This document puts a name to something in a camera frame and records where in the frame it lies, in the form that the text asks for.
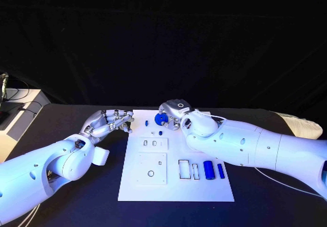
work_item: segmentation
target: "robotic arm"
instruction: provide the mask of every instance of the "robotic arm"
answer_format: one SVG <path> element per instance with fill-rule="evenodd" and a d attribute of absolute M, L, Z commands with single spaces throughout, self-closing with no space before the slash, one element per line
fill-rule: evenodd
<path fill-rule="evenodd" d="M 283 135 L 208 115 L 183 99 L 160 105 L 156 122 L 172 130 L 182 129 L 193 150 L 234 165 L 273 169 L 296 177 L 327 199 L 327 140 Z"/>
<path fill-rule="evenodd" d="M 126 122 L 133 120 L 133 112 L 97 111 L 79 134 L 0 164 L 0 225 L 26 214 L 67 183 L 78 180 L 91 163 L 105 164 L 110 151 L 95 144 L 117 129 L 131 133 Z"/>

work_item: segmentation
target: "black curtain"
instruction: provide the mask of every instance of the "black curtain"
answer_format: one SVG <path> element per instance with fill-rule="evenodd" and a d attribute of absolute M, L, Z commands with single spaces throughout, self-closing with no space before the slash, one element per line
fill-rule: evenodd
<path fill-rule="evenodd" d="M 56 103 L 159 106 L 183 98 L 195 107 L 264 108 L 327 126 L 320 11 L 5 1 L 0 28 L 0 70 Z"/>

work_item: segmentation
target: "blue object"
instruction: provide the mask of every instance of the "blue object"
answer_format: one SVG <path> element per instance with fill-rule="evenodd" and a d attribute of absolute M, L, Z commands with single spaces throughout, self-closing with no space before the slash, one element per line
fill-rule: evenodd
<path fill-rule="evenodd" d="M 203 162 L 203 167 L 205 167 L 205 173 L 206 173 L 206 179 L 213 180 L 215 177 L 215 171 L 213 171 L 213 162 L 212 161 L 205 161 Z"/>
<path fill-rule="evenodd" d="M 157 113 L 157 115 L 154 117 L 154 121 L 156 121 L 157 125 L 162 126 L 162 122 L 169 122 L 167 114 L 166 113 L 162 113 L 162 114 Z"/>
<path fill-rule="evenodd" d="M 219 170 L 221 179 L 225 179 L 222 164 L 218 164 L 218 170 Z"/>

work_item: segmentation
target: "white cable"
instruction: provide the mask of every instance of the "white cable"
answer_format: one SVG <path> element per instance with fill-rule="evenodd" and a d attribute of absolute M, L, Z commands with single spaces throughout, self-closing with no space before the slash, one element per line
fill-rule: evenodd
<path fill-rule="evenodd" d="M 209 115 L 209 114 L 203 113 L 199 109 L 196 109 L 196 111 L 198 111 L 198 112 L 199 112 L 199 114 L 202 114 L 202 115 L 206 115 L 206 116 L 209 116 L 209 117 L 218 117 L 218 118 L 222 118 L 224 120 L 226 120 L 226 118 L 225 118 L 225 117 L 215 116 L 215 115 Z"/>
<path fill-rule="evenodd" d="M 311 195 L 316 195 L 316 196 L 321 197 L 321 198 L 326 200 L 326 198 L 324 198 L 321 195 L 314 194 L 314 193 L 307 192 L 307 191 L 303 191 L 303 190 L 300 190 L 300 189 L 291 187 L 290 185 L 284 184 L 283 182 L 280 182 L 278 180 L 275 180 L 275 179 L 271 178 L 270 176 L 267 176 L 267 177 L 268 177 L 271 180 L 274 180 L 277 183 L 283 184 L 284 186 L 287 186 L 287 187 L 290 187 L 290 188 L 293 188 L 293 189 L 296 189 L 296 190 L 298 190 L 298 191 L 301 191 L 301 192 L 304 192 L 304 193 L 309 193 L 309 194 L 311 194 Z"/>
<path fill-rule="evenodd" d="M 33 217 L 35 217 L 35 215 L 36 215 L 36 212 L 35 212 L 35 214 L 33 214 L 33 216 L 32 216 L 32 218 L 31 218 L 31 220 L 29 220 L 29 222 L 28 222 L 28 224 L 26 224 L 25 227 L 28 227 L 28 225 L 29 225 L 29 223 L 31 223 L 31 221 L 32 221 L 32 219 L 33 219 Z"/>
<path fill-rule="evenodd" d="M 29 219 L 29 216 L 32 215 L 33 211 L 36 210 L 36 207 L 32 209 L 32 211 L 31 211 L 28 217 L 25 218 L 25 220 L 22 221 L 22 223 L 19 224 L 18 227 L 20 227 L 20 226 L 25 224 L 26 220 Z"/>

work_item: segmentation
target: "black table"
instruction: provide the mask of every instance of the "black table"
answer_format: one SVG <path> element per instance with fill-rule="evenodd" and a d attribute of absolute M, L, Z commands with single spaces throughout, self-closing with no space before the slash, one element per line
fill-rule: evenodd
<path fill-rule="evenodd" d="M 78 133 L 87 118 L 101 109 L 157 108 L 49 104 L 38 114 L 9 159 Z M 228 108 L 200 110 L 293 135 L 283 118 L 271 111 Z M 128 134 L 118 130 L 98 144 L 111 151 L 105 166 L 92 165 L 85 176 L 59 189 L 42 203 L 31 226 L 327 226 L 327 202 L 320 197 L 275 183 L 254 168 L 228 163 L 235 202 L 118 202 L 127 138 Z M 264 169 L 264 172 L 291 186 L 313 192 L 293 177 L 271 170 Z M 25 217 L 5 226 L 18 226 Z"/>

